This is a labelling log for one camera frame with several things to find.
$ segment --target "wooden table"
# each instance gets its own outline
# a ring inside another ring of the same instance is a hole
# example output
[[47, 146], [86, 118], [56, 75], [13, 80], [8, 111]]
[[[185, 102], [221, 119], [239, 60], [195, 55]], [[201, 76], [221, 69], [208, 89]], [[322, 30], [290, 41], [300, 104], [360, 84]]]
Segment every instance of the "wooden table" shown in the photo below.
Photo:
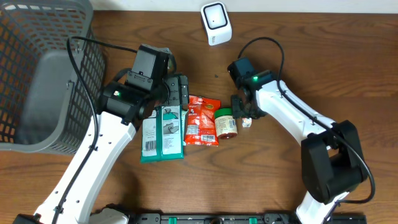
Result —
[[[398, 222], [398, 20], [396, 15], [230, 13], [233, 38], [210, 47], [198, 12], [95, 12], [96, 38], [138, 48], [169, 47], [190, 93], [230, 106], [236, 93], [226, 67], [259, 36], [285, 48], [284, 80], [312, 108], [350, 120], [376, 178], [376, 197], [339, 212], [364, 212], [369, 223]], [[245, 53], [258, 70], [276, 70], [279, 50], [256, 42]], [[135, 55], [106, 49], [108, 82]], [[184, 160], [140, 164], [141, 131], [106, 180], [95, 209], [120, 203], [165, 213], [254, 213], [294, 210], [302, 201], [300, 147], [272, 117], [254, 121], [219, 147], [188, 146]], [[0, 223], [33, 213], [60, 180], [71, 157], [2, 152]], [[350, 199], [368, 196], [361, 184]]]

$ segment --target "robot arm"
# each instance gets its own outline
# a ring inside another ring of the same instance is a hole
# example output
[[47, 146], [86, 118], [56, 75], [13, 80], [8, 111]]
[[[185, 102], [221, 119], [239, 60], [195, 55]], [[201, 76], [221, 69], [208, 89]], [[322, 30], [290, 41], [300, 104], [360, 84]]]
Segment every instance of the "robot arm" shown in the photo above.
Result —
[[130, 142], [141, 121], [155, 106], [177, 106], [189, 102], [188, 79], [175, 74], [176, 63], [169, 49], [141, 45], [124, 84], [113, 80], [104, 87], [96, 114], [99, 138], [85, 165], [67, 193], [61, 208], [58, 204], [93, 142], [95, 124], [91, 120], [87, 134], [75, 157], [46, 201], [37, 208], [34, 220], [53, 223], [127, 223], [129, 217], [116, 210], [104, 209], [90, 216], [94, 202], [113, 164]]
[[[239, 90], [239, 95], [231, 96], [233, 116], [258, 119], [269, 114], [301, 145], [302, 179], [308, 192], [296, 215], [303, 224], [323, 223], [335, 203], [366, 180], [365, 170], [333, 135], [281, 94], [276, 76], [271, 71], [258, 73], [246, 57], [233, 62], [228, 71]], [[295, 96], [282, 80], [279, 84], [295, 104], [342, 135], [363, 159], [358, 133], [352, 123], [336, 123], [319, 114]], [[339, 153], [329, 158], [327, 150], [332, 149], [339, 149]]]

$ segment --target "red snack bag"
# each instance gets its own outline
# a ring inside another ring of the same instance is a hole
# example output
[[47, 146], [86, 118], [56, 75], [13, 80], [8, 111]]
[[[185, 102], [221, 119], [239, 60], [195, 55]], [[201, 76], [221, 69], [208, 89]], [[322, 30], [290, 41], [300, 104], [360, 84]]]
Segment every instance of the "red snack bag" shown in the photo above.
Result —
[[220, 100], [189, 96], [187, 144], [218, 146], [214, 112], [221, 107]]

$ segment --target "green package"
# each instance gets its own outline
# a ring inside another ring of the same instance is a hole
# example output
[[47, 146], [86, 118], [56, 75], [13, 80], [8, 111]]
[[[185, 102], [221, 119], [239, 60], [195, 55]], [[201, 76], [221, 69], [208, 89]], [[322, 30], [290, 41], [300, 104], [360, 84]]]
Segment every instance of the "green package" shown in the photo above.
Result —
[[181, 106], [163, 106], [142, 122], [142, 163], [184, 158], [181, 115]]

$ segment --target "white device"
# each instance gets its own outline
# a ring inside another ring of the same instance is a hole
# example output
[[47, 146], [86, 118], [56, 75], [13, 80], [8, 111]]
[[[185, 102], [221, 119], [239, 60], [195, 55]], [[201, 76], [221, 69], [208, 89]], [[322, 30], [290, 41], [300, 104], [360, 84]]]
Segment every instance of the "white device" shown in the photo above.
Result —
[[204, 5], [200, 13], [210, 46], [231, 40], [232, 27], [225, 5], [222, 2]]

